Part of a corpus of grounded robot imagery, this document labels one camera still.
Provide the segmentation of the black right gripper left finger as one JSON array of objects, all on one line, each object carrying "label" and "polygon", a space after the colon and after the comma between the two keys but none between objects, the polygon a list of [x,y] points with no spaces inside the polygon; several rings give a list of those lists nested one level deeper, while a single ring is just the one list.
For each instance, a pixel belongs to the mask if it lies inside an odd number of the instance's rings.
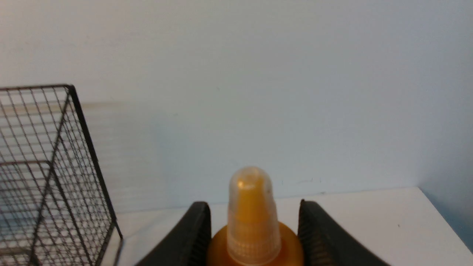
[{"label": "black right gripper left finger", "polygon": [[204,266],[211,242],[208,203],[193,202],[173,229],[137,266]]}]

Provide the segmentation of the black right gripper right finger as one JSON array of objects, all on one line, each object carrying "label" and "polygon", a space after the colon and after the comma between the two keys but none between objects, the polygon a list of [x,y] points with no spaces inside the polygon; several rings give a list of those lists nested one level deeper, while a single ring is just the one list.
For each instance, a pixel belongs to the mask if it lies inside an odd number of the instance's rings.
[{"label": "black right gripper right finger", "polygon": [[301,200],[297,236],[306,266],[387,266],[317,202]]}]

